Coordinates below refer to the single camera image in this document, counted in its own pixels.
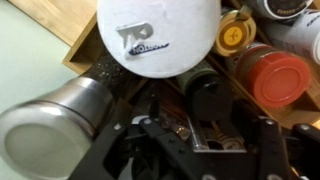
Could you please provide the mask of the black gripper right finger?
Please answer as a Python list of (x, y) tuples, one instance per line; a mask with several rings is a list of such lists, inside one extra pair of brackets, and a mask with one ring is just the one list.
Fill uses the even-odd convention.
[(320, 130), (306, 123), (291, 129), (260, 116), (244, 99), (233, 102), (233, 125), (257, 156), (258, 180), (320, 180)]

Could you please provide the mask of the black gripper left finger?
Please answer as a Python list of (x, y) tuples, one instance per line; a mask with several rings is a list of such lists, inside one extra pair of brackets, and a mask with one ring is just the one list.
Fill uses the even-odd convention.
[(159, 102), (152, 99), (145, 116), (133, 117), (132, 108), (119, 101), (68, 180), (120, 180), (122, 173), (131, 180), (156, 180), (159, 156), (150, 131), (159, 110)]

